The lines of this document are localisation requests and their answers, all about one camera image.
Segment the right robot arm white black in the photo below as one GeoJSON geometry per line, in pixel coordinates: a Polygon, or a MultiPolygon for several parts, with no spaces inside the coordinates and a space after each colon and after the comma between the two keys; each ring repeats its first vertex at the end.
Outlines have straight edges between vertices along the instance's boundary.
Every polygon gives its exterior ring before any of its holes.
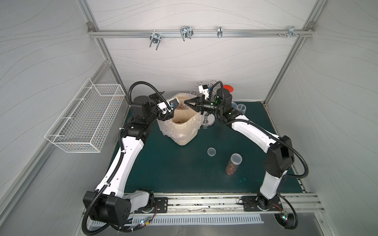
{"type": "Polygon", "coordinates": [[[301,154],[292,147],[287,136],[275,135],[249,120],[242,112],[232,107],[232,94],[218,81],[208,92],[185,100],[184,103],[196,112],[211,113],[215,119],[233,130],[243,134],[258,145],[266,159],[265,176],[257,193],[256,203],[260,210],[269,210],[279,196],[282,179],[293,177],[302,179],[308,176],[309,167],[301,154]],[[214,86],[220,85],[213,96],[214,86]]]}

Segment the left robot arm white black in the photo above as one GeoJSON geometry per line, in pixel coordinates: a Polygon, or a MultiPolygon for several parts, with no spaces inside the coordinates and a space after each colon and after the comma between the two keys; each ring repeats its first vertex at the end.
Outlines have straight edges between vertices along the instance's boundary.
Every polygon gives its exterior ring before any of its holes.
{"type": "Polygon", "coordinates": [[[141,230],[154,217],[149,216],[141,223],[125,228],[130,214],[138,210],[158,212],[153,191],[142,189],[126,195],[125,186],[154,123],[173,118],[179,100],[166,100],[152,84],[144,81],[131,85],[128,99],[132,115],[120,128],[116,157],[96,190],[86,192],[83,198],[86,210],[81,228],[87,236],[94,236],[108,227],[123,233],[141,230]]]}

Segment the clear plastic jar lid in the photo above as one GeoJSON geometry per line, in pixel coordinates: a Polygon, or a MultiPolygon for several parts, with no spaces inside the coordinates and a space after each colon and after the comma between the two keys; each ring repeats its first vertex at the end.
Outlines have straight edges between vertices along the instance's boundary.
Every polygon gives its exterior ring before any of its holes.
{"type": "Polygon", "coordinates": [[[217,153],[217,152],[216,152],[216,149],[213,148],[213,147],[210,147],[210,148],[207,149],[207,154],[208,154],[209,156],[215,156],[216,153],[217,153]]]}

